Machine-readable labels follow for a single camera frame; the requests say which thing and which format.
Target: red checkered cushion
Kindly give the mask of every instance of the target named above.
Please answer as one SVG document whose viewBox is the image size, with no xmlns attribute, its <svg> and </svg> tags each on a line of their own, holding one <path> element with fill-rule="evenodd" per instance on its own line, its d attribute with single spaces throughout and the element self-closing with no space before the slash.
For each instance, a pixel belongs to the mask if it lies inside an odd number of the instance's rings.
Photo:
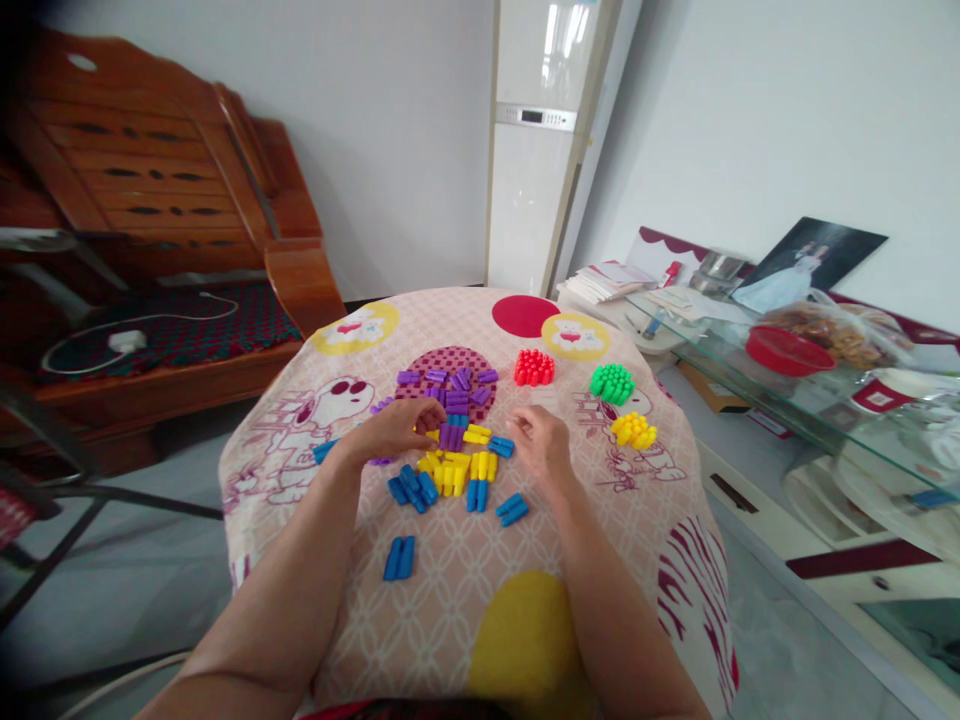
<svg viewBox="0 0 960 720">
<path fill-rule="evenodd" d="M 147 336 L 147 347 L 94 372 L 60 375 L 41 369 L 38 380 L 50 385 L 104 377 L 129 377 L 160 366 L 182 367 L 227 360 L 302 339 L 296 325 L 277 301 L 273 288 L 265 282 L 210 290 L 216 298 L 233 300 L 239 304 L 235 313 L 216 320 L 172 317 L 133 319 L 158 314 L 212 317 L 232 307 L 228 302 L 204 297 L 200 292 L 196 288 L 165 288 L 132 296 L 111 306 L 92 318 L 87 327 L 122 324 L 70 340 L 53 353 L 50 366 L 58 370 L 79 370 L 105 363 L 117 356 L 108 347 L 107 339 L 113 333 L 128 330 L 143 332 Z"/>
</svg>

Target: drawer handle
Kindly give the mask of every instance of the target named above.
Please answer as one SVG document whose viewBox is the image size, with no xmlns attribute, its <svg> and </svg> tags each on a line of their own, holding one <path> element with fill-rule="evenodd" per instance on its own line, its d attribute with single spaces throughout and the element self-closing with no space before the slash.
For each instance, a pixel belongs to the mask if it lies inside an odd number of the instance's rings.
<svg viewBox="0 0 960 720">
<path fill-rule="evenodd" d="M 743 495 L 737 492 L 730 483 L 728 483 L 726 480 L 720 477 L 720 475 L 718 475 L 717 473 L 713 473 L 710 476 L 710 479 L 713 480 L 714 483 L 716 483 L 718 488 L 723 490 L 724 495 L 726 495 L 728 498 L 730 498 L 733 501 L 733 504 L 737 506 L 737 510 L 743 510 L 744 512 L 748 512 L 751 515 L 753 515 L 754 513 L 760 512 L 759 510 L 757 510 L 756 506 L 752 502 L 750 502 Z"/>
</svg>

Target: wedding photo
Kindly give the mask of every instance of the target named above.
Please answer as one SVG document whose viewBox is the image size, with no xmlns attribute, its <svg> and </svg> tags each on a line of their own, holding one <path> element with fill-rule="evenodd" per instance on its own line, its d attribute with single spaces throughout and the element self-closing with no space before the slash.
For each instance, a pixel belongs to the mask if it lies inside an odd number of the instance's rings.
<svg viewBox="0 0 960 720">
<path fill-rule="evenodd" d="M 806 297 L 810 288 L 827 291 L 887 239 L 885 235 L 801 218 L 733 293 L 759 313 Z"/>
</svg>

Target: tile floor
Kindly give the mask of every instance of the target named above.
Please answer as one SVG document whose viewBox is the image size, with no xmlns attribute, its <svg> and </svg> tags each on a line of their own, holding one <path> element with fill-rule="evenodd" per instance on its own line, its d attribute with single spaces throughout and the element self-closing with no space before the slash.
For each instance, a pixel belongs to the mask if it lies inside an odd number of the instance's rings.
<svg viewBox="0 0 960 720">
<path fill-rule="evenodd" d="M 217 460 L 252 403 L 219 408 L 162 428 L 166 459 L 110 482 L 216 505 Z M 32 527 L 24 546 L 48 551 L 82 511 Z M 741 668 L 734 720 L 913 717 L 735 538 L 725 535 L 731 615 Z M 162 511 L 108 507 L 8 632 L 0 653 L 27 684 L 191 647 L 230 596 L 222 526 Z M 0 583 L 19 581 L 0 569 Z M 113 693 L 81 717 L 129 718 L 173 676 L 156 673 Z M 59 714 L 85 693 L 40 708 Z"/>
</svg>

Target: pile of red pegs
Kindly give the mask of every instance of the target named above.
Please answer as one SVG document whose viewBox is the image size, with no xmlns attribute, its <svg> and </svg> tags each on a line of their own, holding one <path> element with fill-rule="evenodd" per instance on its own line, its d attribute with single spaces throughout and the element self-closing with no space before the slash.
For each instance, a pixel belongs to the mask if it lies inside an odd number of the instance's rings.
<svg viewBox="0 0 960 720">
<path fill-rule="evenodd" d="M 549 385 L 553 382 L 556 362 L 539 350 L 521 350 L 517 355 L 517 365 L 513 371 L 513 381 L 517 385 Z"/>
</svg>

